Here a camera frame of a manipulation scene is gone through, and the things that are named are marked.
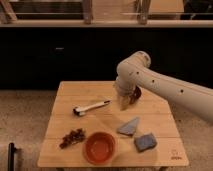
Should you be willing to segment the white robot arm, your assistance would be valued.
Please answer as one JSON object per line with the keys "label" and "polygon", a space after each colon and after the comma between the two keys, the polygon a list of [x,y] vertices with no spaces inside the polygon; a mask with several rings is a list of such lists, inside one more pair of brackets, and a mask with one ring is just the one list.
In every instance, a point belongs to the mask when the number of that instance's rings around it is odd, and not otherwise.
{"label": "white robot arm", "polygon": [[130,96],[136,87],[143,87],[213,123],[213,89],[159,74],[152,71],[150,65],[151,58],[144,51],[122,60],[116,68],[117,93]]}

